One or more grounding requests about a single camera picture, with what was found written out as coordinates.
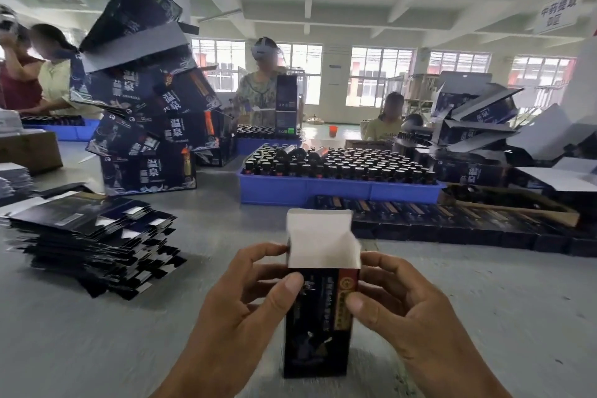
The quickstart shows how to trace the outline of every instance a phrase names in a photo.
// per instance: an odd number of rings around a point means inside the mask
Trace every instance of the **maroon shirt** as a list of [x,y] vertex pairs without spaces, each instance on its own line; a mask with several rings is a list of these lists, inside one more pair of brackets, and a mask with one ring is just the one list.
[[[40,62],[35,57],[27,56],[19,60],[21,65]],[[8,75],[6,63],[0,63],[0,104],[9,110],[30,109],[39,105],[41,86],[37,79],[27,82],[13,79]]]

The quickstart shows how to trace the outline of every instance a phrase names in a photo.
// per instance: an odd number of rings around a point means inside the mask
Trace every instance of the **person in yellow shirt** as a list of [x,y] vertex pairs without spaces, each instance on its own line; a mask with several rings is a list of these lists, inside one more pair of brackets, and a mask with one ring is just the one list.
[[363,140],[384,140],[395,137],[402,130],[402,106],[404,96],[392,92],[386,96],[383,111],[379,117],[371,120],[365,130]]
[[47,62],[36,70],[42,88],[39,105],[19,110],[25,114],[81,115],[84,118],[101,118],[102,110],[86,104],[78,104],[70,99],[71,60],[77,48],[67,41],[64,33],[49,24],[35,24],[29,32],[31,43],[38,54]]

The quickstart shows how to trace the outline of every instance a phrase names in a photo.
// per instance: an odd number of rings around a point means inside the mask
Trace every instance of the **woman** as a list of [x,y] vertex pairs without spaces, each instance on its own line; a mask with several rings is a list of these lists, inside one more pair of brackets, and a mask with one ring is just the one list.
[[26,114],[81,115],[100,118],[101,109],[71,102],[71,60],[77,48],[69,43],[64,33],[49,24],[36,24],[29,37],[35,50],[47,60],[37,76],[42,88],[42,100],[36,107],[19,110]]
[[253,126],[275,126],[276,78],[284,71],[278,66],[279,51],[272,39],[259,38],[251,49],[258,70],[247,74],[238,85],[234,105],[241,113],[250,114],[249,124]]
[[383,111],[379,117],[371,120],[365,130],[365,140],[383,140],[395,137],[402,130],[402,106],[404,96],[398,92],[392,92],[386,96],[383,104]]
[[41,87],[37,75],[43,61],[27,52],[31,48],[29,32],[19,25],[16,35],[0,35],[4,49],[4,63],[0,63],[0,95],[2,107],[8,110],[30,109],[41,100]]

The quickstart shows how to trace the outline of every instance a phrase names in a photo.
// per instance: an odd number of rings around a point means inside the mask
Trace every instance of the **woman wearing headset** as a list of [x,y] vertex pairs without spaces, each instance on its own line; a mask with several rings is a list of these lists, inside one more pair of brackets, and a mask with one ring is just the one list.
[[279,51],[272,39],[259,38],[251,49],[258,70],[247,74],[238,85],[235,106],[250,114],[249,124],[253,126],[275,126],[276,78],[284,73],[278,66]]

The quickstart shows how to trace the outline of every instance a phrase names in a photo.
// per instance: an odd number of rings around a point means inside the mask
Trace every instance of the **person in maroon shirt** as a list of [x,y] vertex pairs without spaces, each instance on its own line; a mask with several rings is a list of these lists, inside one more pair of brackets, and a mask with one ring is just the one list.
[[19,26],[17,35],[0,34],[4,62],[0,63],[0,105],[4,109],[30,109],[39,105],[41,86],[37,76],[42,60],[27,53],[31,48],[29,34]]

